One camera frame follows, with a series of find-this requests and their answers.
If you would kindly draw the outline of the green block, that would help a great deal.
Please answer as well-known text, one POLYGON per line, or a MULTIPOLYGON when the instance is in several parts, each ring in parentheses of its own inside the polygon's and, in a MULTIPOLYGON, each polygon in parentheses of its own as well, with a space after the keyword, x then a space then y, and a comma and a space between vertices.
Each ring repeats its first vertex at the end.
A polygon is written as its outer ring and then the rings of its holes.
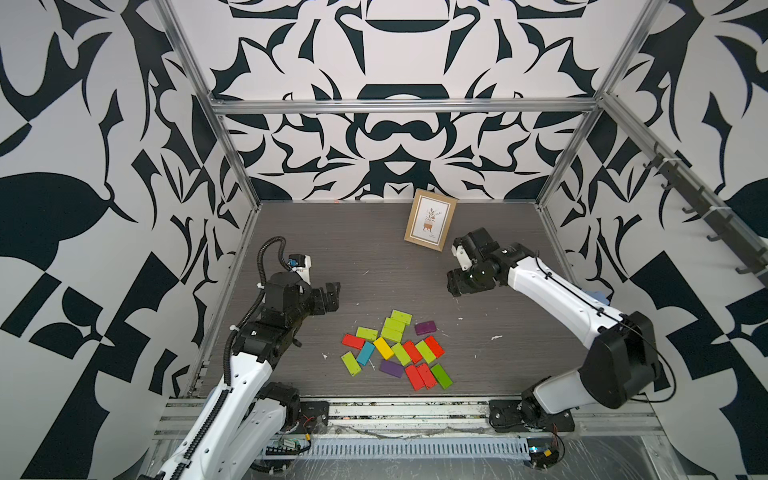
POLYGON ((451 377, 442 365, 436 364, 432 366, 431 372, 442 389, 447 390, 453 385, 451 377))

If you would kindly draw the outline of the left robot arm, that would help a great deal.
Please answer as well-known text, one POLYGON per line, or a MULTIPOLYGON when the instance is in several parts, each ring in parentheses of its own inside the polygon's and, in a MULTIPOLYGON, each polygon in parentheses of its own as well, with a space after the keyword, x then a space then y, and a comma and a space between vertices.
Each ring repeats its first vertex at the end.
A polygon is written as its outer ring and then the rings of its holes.
POLYGON ((270 378, 304 320, 338 310, 340 290, 338 282, 313 287, 301 267, 263 282, 230 329, 220 382, 156 478, 241 479, 275 435, 298 425, 298 390, 270 378))

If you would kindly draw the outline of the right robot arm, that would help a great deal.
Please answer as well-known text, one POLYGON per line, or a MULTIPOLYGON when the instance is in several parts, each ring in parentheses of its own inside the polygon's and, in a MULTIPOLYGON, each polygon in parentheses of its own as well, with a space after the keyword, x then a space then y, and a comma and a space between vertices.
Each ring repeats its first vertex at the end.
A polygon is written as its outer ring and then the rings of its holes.
POLYGON ((486 229, 456 238, 451 253, 458 268, 448 272, 454 297, 509 287, 534 301, 586 348, 584 363, 549 377, 521 396, 520 415, 532 425, 584 405, 618 409, 663 373, 652 322, 602 303, 551 270, 520 243, 502 246, 486 229))

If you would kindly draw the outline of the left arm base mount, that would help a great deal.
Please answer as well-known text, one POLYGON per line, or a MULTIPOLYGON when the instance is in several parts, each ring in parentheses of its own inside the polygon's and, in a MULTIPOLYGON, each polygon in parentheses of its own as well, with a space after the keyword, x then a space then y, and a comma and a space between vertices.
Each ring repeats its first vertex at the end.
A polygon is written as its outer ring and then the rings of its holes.
POLYGON ((330 403, 327 401, 301 401, 286 408, 286 418, 279 430, 281 434, 312 434, 323 431, 328 424, 330 403))

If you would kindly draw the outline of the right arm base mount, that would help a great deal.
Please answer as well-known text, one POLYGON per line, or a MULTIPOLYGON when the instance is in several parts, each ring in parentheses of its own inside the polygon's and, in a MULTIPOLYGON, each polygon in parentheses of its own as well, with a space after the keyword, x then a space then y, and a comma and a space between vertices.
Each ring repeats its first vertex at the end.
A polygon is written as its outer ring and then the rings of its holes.
POLYGON ((575 431, 575 421, 569 410, 546 413, 533 400, 490 400, 488 422, 497 433, 575 431))

